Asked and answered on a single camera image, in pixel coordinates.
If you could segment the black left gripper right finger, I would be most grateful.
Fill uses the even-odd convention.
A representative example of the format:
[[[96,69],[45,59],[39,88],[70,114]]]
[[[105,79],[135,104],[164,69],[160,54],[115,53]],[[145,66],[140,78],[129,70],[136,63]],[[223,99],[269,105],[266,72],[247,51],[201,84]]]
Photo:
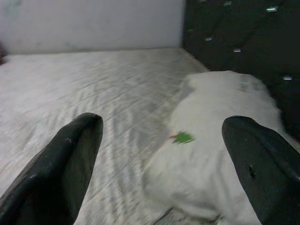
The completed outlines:
[[[300,154],[252,118],[224,120],[222,137],[239,181],[263,225],[300,223]]]

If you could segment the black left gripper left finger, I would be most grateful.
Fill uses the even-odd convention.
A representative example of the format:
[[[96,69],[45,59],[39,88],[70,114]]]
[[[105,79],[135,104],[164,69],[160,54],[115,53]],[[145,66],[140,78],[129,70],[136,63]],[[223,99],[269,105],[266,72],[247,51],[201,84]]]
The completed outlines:
[[[92,177],[104,122],[83,113],[62,127],[0,199],[3,225],[72,225]]]

